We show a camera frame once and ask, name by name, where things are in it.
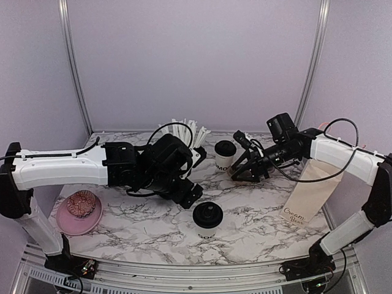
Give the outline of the white paper coffee cup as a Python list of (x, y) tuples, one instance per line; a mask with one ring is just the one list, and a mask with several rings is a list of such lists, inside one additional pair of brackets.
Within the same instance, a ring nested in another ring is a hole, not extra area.
[(217, 171), (226, 172), (227, 169), (232, 165), (233, 158), (234, 156), (223, 157), (215, 153), (215, 163), (216, 163)]

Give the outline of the black cup lid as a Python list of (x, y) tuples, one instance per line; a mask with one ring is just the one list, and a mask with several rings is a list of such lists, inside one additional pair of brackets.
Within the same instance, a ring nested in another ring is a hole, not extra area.
[(192, 213), (195, 224), (201, 228), (211, 229), (221, 224), (224, 217), (222, 208), (214, 202), (197, 205)]
[(223, 157), (232, 157), (236, 154), (236, 146), (228, 140), (221, 140), (214, 146), (215, 153)]

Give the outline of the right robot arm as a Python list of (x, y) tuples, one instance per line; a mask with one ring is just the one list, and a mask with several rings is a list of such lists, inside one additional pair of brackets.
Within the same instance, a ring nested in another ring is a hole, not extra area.
[[(267, 125), (274, 142), (269, 148), (240, 130), (234, 133), (234, 140), (244, 152), (230, 167), (232, 180), (258, 183), (261, 177), (269, 178), (269, 170), (274, 168), (288, 180), (301, 184), (323, 182), (347, 172), (371, 187), (367, 202), (357, 213), (310, 247), (309, 256), (303, 262), (307, 273), (317, 274), (326, 266), (328, 257), (391, 222), (390, 155), (360, 148), (359, 135), (355, 136), (356, 143), (350, 144), (329, 135), (326, 130), (300, 131), (288, 113), (269, 119)], [(285, 162), (301, 159), (314, 159), (338, 171), (324, 178), (305, 180), (293, 178), (281, 169)]]

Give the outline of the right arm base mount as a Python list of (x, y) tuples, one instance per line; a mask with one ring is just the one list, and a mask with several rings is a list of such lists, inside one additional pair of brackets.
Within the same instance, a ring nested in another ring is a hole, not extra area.
[(307, 277), (333, 272), (336, 265), (331, 255), (327, 255), (320, 246), (322, 238), (309, 248), (309, 255), (305, 258), (283, 262), (279, 272), (286, 281), (294, 281)]

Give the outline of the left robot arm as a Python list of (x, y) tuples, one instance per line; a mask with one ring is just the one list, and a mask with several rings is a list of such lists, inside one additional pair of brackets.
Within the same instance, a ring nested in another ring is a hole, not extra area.
[(165, 134), (145, 145), (100, 144), (70, 151), (29, 151), (11, 143), (1, 165), (1, 214), (18, 221), (42, 248), (47, 261), (65, 273), (77, 268), (69, 241), (48, 222), (33, 197), (34, 189), (65, 184), (123, 187), (133, 197), (158, 195), (188, 209), (202, 196), (189, 179), (206, 158), (192, 140)]

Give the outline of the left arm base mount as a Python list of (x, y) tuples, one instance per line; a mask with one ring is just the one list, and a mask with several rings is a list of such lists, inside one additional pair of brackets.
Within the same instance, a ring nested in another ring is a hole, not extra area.
[(56, 255), (46, 255), (44, 267), (60, 273), (73, 274), (76, 277), (93, 280), (98, 266), (97, 260), (72, 255), (70, 253), (69, 240), (63, 233), (61, 237), (61, 252)]

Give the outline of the brown cardboard cup carrier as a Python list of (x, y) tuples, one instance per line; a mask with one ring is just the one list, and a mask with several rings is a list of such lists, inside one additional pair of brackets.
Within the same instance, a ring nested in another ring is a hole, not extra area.
[(230, 170), (229, 175), (232, 181), (236, 182), (248, 182), (248, 183), (260, 183), (265, 179), (269, 179), (271, 172), (274, 170), (268, 170), (266, 173), (262, 173), (258, 170)]

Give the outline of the kraft paper bag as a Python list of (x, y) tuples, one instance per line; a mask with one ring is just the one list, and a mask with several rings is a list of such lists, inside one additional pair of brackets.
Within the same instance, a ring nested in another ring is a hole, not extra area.
[[(340, 168), (316, 159), (306, 161), (300, 179), (326, 178), (337, 173)], [(335, 191), (343, 177), (339, 174), (317, 183), (298, 183), (279, 213), (279, 216), (299, 228), (309, 225), (312, 218)]]

